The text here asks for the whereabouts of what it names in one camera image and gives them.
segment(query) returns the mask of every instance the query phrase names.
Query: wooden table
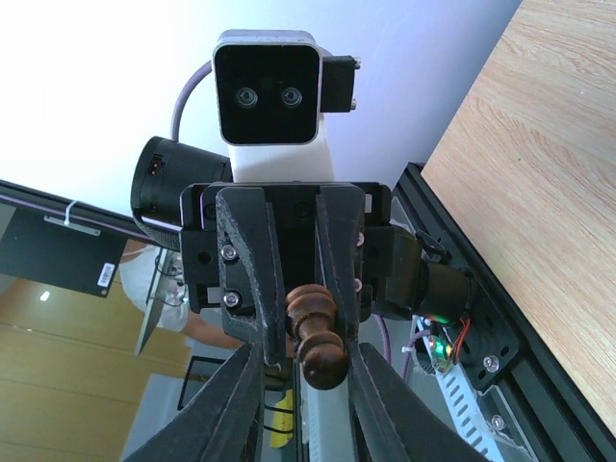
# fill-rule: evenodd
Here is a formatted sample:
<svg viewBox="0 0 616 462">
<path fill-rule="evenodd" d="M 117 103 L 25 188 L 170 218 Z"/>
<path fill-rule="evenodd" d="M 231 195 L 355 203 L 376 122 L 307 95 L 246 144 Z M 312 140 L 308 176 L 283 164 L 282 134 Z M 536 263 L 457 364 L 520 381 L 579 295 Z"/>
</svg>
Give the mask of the wooden table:
<svg viewBox="0 0 616 462">
<path fill-rule="evenodd" d="M 616 4 L 524 0 L 423 176 L 616 434 Z"/>
</svg>

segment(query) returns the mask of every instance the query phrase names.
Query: wooden surface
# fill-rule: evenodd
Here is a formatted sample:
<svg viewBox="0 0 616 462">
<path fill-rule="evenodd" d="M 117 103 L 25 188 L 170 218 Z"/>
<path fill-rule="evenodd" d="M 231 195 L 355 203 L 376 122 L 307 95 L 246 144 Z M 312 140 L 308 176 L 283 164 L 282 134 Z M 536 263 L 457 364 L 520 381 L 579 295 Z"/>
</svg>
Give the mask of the wooden surface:
<svg viewBox="0 0 616 462">
<path fill-rule="evenodd" d="M 423 171 L 616 434 L 616 4 L 524 0 Z"/>
<path fill-rule="evenodd" d="M 190 353 L 158 329 L 135 356 L 142 318 L 119 282 L 107 298 L 22 279 L 0 295 L 0 461 L 119 459 L 150 375 L 184 377 Z"/>
</svg>

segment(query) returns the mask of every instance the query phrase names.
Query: human arm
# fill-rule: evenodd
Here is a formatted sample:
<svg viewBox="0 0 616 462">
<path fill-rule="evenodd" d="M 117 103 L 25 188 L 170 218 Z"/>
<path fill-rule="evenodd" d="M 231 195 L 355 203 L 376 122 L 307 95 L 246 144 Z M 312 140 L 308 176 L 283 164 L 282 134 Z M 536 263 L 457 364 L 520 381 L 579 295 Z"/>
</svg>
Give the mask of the human arm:
<svg viewBox="0 0 616 462">
<path fill-rule="evenodd" d="M 182 333 L 191 339 L 197 340 L 201 344 L 209 345 L 211 347 L 236 349 L 243 343 L 242 341 L 225 334 L 222 327 L 209 324 L 193 311 L 189 311 L 186 327 L 184 327 Z M 293 357 L 293 355 L 293 342 L 289 337 L 287 337 L 287 356 Z"/>
</svg>

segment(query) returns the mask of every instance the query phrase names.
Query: black panel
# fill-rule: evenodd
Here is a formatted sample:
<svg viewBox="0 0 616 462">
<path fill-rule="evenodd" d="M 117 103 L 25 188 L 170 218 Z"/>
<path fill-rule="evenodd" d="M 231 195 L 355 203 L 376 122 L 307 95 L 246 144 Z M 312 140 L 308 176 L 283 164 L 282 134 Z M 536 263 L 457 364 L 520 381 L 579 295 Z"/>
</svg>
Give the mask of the black panel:
<svg viewBox="0 0 616 462">
<path fill-rule="evenodd" d="M 64 211 L 72 200 L 65 197 L 25 188 L 15 183 L 0 180 L 0 203 L 11 205 L 18 209 L 64 218 Z M 132 217 L 115 214 L 108 210 L 92 207 L 88 204 L 76 203 L 70 209 L 72 220 L 80 224 L 92 224 L 98 229 L 151 244 L 153 241 L 139 229 Z"/>
<path fill-rule="evenodd" d="M 0 241 L 0 272 L 90 295 L 107 296 L 126 244 L 118 235 L 92 236 L 16 210 Z M 101 280 L 103 271 L 110 271 Z"/>
</svg>

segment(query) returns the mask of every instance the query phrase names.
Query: wooden cabinet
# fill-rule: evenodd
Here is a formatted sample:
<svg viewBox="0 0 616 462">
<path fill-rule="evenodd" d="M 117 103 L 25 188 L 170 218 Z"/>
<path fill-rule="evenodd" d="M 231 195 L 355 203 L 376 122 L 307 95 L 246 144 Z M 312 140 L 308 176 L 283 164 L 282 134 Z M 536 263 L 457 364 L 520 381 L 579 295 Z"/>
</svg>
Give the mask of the wooden cabinet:
<svg viewBox="0 0 616 462">
<path fill-rule="evenodd" d="M 25 280 L 0 295 L 0 460 L 119 459 L 149 375 L 183 377 L 190 352 L 157 330 L 135 356 L 142 317 L 118 281 L 106 299 Z"/>
</svg>

